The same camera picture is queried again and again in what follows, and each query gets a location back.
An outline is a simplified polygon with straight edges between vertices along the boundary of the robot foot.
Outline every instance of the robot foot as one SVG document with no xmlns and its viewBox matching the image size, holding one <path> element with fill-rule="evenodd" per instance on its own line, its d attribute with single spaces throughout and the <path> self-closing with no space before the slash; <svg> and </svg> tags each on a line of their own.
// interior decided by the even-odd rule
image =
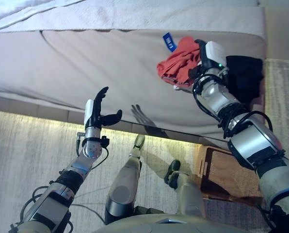
<svg viewBox="0 0 289 233">
<path fill-rule="evenodd" d="M 179 173 L 174 171 L 179 171 L 181 166 L 181 163 L 179 160 L 174 160 L 168 167 L 168 171 L 164 177 L 165 184 L 168 184 L 171 188 L 176 189 L 177 188 L 177 179 L 179 176 Z"/>
</svg>

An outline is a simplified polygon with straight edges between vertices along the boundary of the black cloth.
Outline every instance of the black cloth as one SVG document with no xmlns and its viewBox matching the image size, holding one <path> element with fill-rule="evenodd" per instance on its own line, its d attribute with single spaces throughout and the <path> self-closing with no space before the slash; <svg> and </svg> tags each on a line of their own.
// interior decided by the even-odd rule
<svg viewBox="0 0 289 233">
<path fill-rule="evenodd" d="M 250 102 L 260 95 L 263 61 L 253 57 L 228 56 L 226 63 L 229 68 L 226 80 L 229 92 L 249 108 Z"/>
</svg>

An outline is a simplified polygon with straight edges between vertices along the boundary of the mattress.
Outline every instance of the mattress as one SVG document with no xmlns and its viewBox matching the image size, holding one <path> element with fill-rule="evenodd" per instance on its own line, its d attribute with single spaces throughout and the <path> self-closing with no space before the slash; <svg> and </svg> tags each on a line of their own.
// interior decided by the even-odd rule
<svg viewBox="0 0 289 233">
<path fill-rule="evenodd" d="M 226 55 L 265 57 L 264 9 L 255 0 L 36 3 L 0 16 L 4 97 L 83 111 L 109 86 L 104 115 L 122 109 L 122 120 L 137 123 L 131 106 L 138 104 L 159 128 L 222 139 L 191 94 L 157 76 L 157 63 L 170 55 L 162 36 L 170 32 L 175 43 L 184 36 L 213 40 Z"/>
<path fill-rule="evenodd" d="M 111 30 L 0 33 L 0 91 L 84 109 L 109 86 L 102 114 L 123 110 L 135 122 L 131 105 L 157 127 L 222 139 L 217 122 L 203 113 L 192 95 L 175 91 L 156 73 L 170 55 L 161 31 Z M 227 55 L 264 58 L 264 40 L 241 33 L 171 31 L 177 42 L 191 35 L 220 43 Z"/>
</svg>

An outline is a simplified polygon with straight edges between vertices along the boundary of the brown basket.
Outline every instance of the brown basket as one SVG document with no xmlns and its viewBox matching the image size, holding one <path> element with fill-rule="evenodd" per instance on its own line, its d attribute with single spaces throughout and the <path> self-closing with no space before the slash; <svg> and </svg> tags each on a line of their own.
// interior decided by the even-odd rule
<svg viewBox="0 0 289 233">
<path fill-rule="evenodd" d="M 241 167 L 231 152 L 208 146 L 196 151 L 196 171 L 203 196 L 255 206 L 263 196 L 254 171 Z"/>
</svg>

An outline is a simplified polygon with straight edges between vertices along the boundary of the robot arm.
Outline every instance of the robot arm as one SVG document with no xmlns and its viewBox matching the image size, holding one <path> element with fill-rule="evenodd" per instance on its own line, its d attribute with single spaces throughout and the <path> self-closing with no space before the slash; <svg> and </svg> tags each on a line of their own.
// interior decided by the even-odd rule
<svg viewBox="0 0 289 233">
<path fill-rule="evenodd" d="M 122 111 L 117 114 L 101 116 L 101 101 L 105 97 L 108 88 L 103 88 L 96 96 L 94 102 L 88 100 L 85 107 L 85 134 L 78 133 L 77 154 L 75 158 L 54 182 L 41 195 L 41 197 L 29 209 L 16 228 L 12 228 L 11 233 L 38 232 L 41 233 L 62 233 L 64 232 L 71 214 L 71 205 L 75 194 L 79 190 L 93 163 L 102 153 L 102 148 L 106 148 L 109 139 L 102 136 L 100 131 L 102 125 L 113 125 L 120 121 Z M 80 137 L 85 139 L 82 143 L 82 150 L 78 153 Z"/>
<path fill-rule="evenodd" d="M 255 170 L 260 190 L 275 222 L 289 214 L 289 160 L 281 143 L 272 133 L 269 118 L 258 111 L 250 112 L 225 87 L 227 67 L 223 49 L 215 42 L 196 40 L 200 45 L 201 62 L 194 71 L 193 96 L 197 105 L 219 121 L 228 147 L 239 164 Z M 265 127 L 256 117 L 263 115 Z"/>
</svg>

